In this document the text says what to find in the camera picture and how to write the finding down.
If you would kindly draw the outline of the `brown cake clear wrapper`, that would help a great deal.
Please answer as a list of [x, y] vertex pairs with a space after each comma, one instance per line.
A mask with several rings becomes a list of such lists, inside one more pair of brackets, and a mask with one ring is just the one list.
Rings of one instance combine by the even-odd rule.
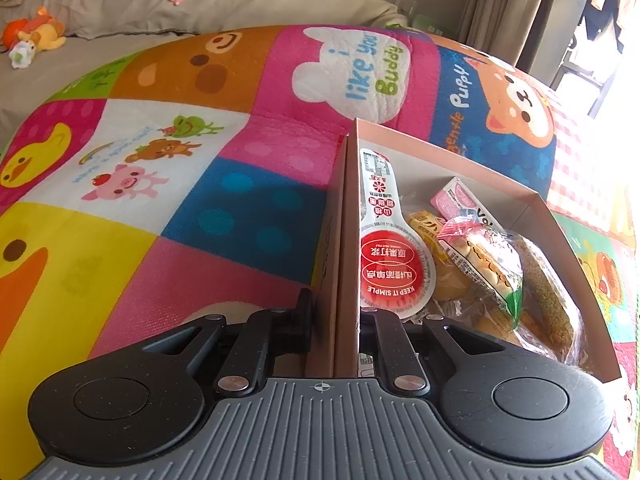
[[524, 347], [523, 339], [518, 334], [518, 329], [513, 325], [512, 318], [499, 307], [482, 307], [472, 324], [476, 330], [484, 334]]

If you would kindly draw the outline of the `pink cardboard gift box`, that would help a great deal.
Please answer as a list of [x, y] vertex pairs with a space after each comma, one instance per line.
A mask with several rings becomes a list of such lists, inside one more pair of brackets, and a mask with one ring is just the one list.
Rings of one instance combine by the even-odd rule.
[[352, 377], [360, 313], [437, 313], [593, 374], [620, 377], [584, 266], [538, 193], [357, 119], [322, 222], [306, 374]]

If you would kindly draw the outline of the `colourful cartoon play mat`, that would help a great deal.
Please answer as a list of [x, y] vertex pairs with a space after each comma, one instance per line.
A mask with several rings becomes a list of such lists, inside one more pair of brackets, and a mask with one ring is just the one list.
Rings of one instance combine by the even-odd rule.
[[622, 379], [604, 456], [630, 469], [634, 234], [605, 150], [553, 91], [400, 29], [267, 26], [177, 39], [86, 73], [20, 121], [1, 163], [1, 474], [42, 454], [27, 419], [61, 368], [206, 310], [292, 304], [356, 119], [537, 192], [588, 274]]

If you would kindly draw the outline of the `orange yellow plush toy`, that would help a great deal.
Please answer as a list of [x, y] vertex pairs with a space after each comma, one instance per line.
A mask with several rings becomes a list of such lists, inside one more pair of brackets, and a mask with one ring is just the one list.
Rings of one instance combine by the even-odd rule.
[[8, 52], [14, 70], [27, 68], [37, 53], [52, 51], [66, 43], [65, 26], [54, 18], [44, 6], [28, 20], [9, 22], [3, 29], [2, 46]]

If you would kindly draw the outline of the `round red white spoon-shaped packet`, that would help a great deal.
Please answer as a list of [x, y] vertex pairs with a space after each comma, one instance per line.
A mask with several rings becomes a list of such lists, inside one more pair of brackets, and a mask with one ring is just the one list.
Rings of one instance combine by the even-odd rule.
[[434, 258], [400, 206], [395, 171], [382, 154], [359, 151], [360, 307], [417, 318], [433, 296]]

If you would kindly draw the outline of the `sesame bar clear wrapper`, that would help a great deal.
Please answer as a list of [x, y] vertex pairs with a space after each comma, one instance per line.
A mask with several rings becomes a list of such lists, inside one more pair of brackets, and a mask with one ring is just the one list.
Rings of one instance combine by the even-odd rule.
[[510, 233], [508, 241], [523, 270], [520, 321], [560, 362], [577, 366], [584, 341], [580, 310], [552, 264], [531, 240]]

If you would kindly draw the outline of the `biscuit sticks clear tray pack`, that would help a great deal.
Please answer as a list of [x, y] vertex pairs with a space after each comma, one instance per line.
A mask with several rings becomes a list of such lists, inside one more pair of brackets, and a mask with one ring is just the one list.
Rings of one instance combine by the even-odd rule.
[[442, 218], [450, 220], [469, 214], [486, 226], [500, 229], [501, 226], [490, 211], [480, 202], [471, 190], [460, 180], [452, 178], [432, 198], [431, 205]]

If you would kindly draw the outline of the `yellow bun red-label wrapper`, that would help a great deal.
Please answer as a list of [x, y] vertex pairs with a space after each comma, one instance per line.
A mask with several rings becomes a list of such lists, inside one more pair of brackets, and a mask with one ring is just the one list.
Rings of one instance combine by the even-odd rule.
[[436, 268], [434, 299], [448, 301], [462, 298], [468, 291], [471, 281], [439, 245], [437, 237], [445, 220], [422, 210], [409, 214], [408, 223], [422, 238], [434, 259]]

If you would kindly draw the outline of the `green egg-biscuit snack bag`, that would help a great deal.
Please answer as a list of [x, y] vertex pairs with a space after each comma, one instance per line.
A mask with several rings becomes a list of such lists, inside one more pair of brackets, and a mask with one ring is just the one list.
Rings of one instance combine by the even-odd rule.
[[447, 220], [437, 238], [458, 269], [518, 327], [523, 307], [523, 270], [506, 232], [486, 226], [469, 214]]

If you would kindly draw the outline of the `beige bed pillow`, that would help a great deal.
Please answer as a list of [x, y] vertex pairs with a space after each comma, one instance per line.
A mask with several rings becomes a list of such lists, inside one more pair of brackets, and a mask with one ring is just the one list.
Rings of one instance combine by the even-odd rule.
[[267, 25], [385, 27], [408, 20], [385, 0], [1, 0], [1, 24], [44, 6], [70, 36], [205, 34]]

